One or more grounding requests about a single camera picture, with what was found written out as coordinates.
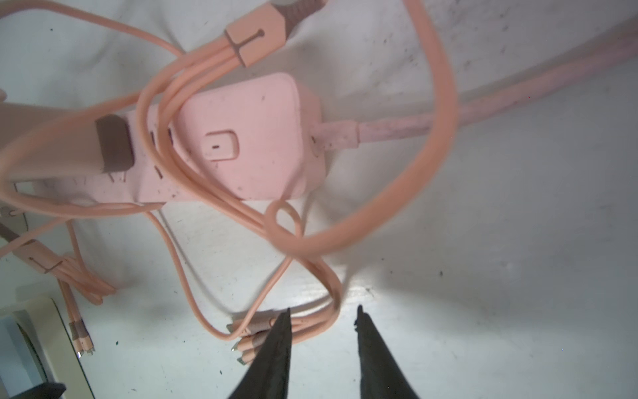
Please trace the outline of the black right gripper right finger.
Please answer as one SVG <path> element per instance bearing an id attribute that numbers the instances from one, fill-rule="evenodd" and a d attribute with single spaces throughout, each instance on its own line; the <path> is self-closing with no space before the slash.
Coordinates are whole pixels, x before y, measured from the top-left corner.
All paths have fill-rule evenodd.
<path id="1" fill-rule="evenodd" d="M 357 308 L 358 354 L 361 398 L 413 398 L 418 396 L 362 305 Z"/>

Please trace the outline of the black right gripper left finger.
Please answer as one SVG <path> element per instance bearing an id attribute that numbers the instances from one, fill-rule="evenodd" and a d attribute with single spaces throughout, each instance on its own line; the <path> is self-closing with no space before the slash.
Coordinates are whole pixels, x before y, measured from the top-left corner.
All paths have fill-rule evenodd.
<path id="1" fill-rule="evenodd" d="M 229 398 L 287 398 L 292 354 L 291 311 L 281 313 Z"/>

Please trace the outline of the blue kitchen scale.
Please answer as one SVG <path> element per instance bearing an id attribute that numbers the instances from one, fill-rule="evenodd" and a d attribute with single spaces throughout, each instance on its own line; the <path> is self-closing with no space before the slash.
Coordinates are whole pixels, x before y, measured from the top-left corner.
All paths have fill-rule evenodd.
<path id="1" fill-rule="evenodd" d="M 1 307 L 1 397 L 61 383 L 63 398 L 93 398 L 58 307 L 38 298 Z"/>

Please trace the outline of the pink power strip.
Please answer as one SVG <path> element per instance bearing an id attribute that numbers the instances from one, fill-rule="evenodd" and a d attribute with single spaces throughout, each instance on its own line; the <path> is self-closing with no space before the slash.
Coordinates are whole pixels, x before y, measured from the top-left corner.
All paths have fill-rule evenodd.
<path id="1" fill-rule="evenodd" d="M 325 157 L 310 133 L 321 120 L 319 98 L 276 73 L 191 97 L 169 135 L 190 168 L 239 199 L 290 200 L 325 180 Z M 195 199 L 152 164 L 136 136 L 131 141 L 135 164 L 129 171 L 35 181 L 36 195 L 64 203 Z"/>

